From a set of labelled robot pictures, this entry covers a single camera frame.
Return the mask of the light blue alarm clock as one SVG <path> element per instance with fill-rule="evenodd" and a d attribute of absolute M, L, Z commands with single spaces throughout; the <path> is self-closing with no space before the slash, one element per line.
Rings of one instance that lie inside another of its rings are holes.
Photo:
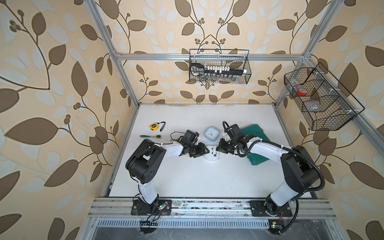
<path fill-rule="evenodd" d="M 204 137 L 210 142 L 215 142 L 219 136 L 220 131 L 213 126 L 208 127 L 204 133 Z"/>

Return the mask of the black handled scissors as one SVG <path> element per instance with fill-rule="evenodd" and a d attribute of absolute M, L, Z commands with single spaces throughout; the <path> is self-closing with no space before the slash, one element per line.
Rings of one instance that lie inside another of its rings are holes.
<path fill-rule="evenodd" d="M 190 73 L 195 77 L 202 77 L 211 73 L 206 64 L 191 63 Z"/>

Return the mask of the yellow tape measure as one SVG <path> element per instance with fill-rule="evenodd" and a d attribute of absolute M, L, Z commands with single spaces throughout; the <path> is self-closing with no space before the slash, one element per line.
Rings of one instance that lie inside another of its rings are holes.
<path fill-rule="evenodd" d="M 152 123 L 149 125 L 149 128 L 152 130 L 152 131 L 157 131 L 159 130 L 160 132 L 163 131 L 164 127 L 166 125 L 166 122 L 155 122 L 155 123 Z"/>

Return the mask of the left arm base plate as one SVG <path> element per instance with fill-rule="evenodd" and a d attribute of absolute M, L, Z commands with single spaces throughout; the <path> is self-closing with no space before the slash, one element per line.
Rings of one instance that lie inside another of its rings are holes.
<path fill-rule="evenodd" d="M 172 203 L 172 200 L 155 200 L 152 204 L 147 204 L 141 199 L 136 199 L 133 201 L 131 215 L 149 216 L 156 211 L 160 211 L 162 212 L 162 216 L 169 216 L 172 211 Z"/>

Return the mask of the teal handled ratchet tool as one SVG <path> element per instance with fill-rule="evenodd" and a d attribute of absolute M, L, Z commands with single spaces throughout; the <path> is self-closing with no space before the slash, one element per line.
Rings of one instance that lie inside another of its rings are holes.
<path fill-rule="evenodd" d="M 140 135 L 140 138 L 144 138 L 144 139 L 150 139 L 150 138 L 161 139 L 162 136 L 161 135 L 153 135 L 153 136 L 150 136 L 150 135 Z"/>

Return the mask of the clear plastic bag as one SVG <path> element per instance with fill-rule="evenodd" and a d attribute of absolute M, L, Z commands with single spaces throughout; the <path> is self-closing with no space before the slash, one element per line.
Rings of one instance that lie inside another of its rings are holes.
<path fill-rule="evenodd" d="M 304 102 L 304 106 L 308 112 L 322 112 L 322 105 L 319 100 L 310 99 Z"/>

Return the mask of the green plastic case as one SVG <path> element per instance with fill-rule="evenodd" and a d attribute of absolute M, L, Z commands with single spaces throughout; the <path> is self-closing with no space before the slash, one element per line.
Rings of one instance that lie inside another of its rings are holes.
<path fill-rule="evenodd" d="M 244 135 L 254 135 L 256 137 L 260 137 L 263 140 L 269 141 L 270 139 L 267 137 L 267 135 L 264 133 L 264 130 L 257 124 L 249 125 L 248 127 L 241 129 Z M 263 157 L 258 154 L 249 153 L 247 154 L 248 160 L 251 162 L 252 166 L 260 165 L 269 159 L 266 157 Z"/>

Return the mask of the aluminium front rail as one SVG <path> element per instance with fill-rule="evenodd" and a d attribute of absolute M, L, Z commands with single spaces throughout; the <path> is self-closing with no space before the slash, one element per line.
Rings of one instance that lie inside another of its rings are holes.
<path fill-rule="evenodd" d="M 161 210 L 161 217 L 168 218 L 224 218 L 248 219 L 261 218 L 273 219 L 289 218 L 298 209 L 299 220 L 335 220 L 336 214 L 327 200 L 300 199 L 299 205 L 294 202 L 281 208 L 276 215 L 268 215 L 263 199 L 207 199 L 207 198 L 167 198 L 163 202 L 172 202 Z M 139 217 L 139 207 L 131 198 L 96 198 L 91 206 L 88 217 Z"/>

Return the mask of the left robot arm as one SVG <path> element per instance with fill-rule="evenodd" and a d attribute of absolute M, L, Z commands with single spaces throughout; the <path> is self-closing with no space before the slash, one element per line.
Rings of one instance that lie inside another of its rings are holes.
<path fill-rule="evenodd" d="M 158 144 L 150 139 L 144 139 L 128 159 L 126 169 L 131 178 L 138 184 L 140 199 L 151 206 L 159 197 L 152 180 L 165 158 L 183 155 L 198 158 L 209 152 L 203 143 L 185 144 L 175 141 L 168 144 Z"/>

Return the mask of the socket bit rail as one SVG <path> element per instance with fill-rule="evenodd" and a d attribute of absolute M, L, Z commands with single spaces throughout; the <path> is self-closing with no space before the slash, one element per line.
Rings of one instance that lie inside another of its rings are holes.
<path fill-rule="evenodd" d="M 241 76 L 248 73 L 246 69 L 231 69 L 230 67 L 217 67 L 217 66 L 208 66 L 208 69 L 211 71 L 208 75 L 235 75 L 235 76 Z"/>

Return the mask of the red tape roll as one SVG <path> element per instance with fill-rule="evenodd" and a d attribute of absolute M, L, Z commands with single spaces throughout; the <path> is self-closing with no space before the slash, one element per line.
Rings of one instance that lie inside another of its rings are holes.
<path fill-rule="evenodd" d="M 298 88 L 296 93 L 299 97 L 305 97 L 308 94 L 308 90 L 305 88 Z"/>

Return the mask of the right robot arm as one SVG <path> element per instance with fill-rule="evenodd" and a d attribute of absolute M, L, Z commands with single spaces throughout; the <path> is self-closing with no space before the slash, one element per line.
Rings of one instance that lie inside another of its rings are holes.
<path fill-rule="evenodd" d="M 220 139 L 216 150 L 240 158 L 249 153 L 257 154 L 281 164 L 284 181 L 265 200 L 265 211 L 271 216 L 276 215 L 288 202 L 298 200 L 304 193 L 317 192 L 325 187 L 323 173 L 301 146 L 288 148 L 251 136 L 237 142 Z"/>

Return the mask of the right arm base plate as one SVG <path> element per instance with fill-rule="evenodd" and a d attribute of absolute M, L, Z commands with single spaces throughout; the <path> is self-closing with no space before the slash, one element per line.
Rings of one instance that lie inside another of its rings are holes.
<path fill-rule="evenodd" d="M 289 203 L 277 206 L 273 201 L 253 200 L 250 201 L 253 217 L 292 217 Z"/>

